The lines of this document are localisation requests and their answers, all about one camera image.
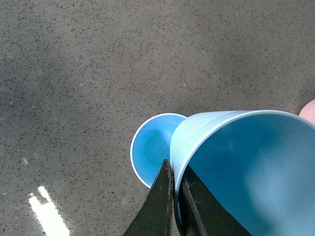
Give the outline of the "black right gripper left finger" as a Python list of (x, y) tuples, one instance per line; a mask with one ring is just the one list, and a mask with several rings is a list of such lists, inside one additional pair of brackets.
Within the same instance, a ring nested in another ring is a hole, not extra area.
[(170, 163), (163, 160), (156, 179), (125, 236), (170, 236), (172, 233), (174, 179)]

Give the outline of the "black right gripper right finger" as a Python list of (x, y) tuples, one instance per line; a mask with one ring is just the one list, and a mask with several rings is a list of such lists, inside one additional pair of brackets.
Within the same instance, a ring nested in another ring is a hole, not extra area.
[(189, 166), (181, 183), (181, 221), (185, 236), (250, 235)]

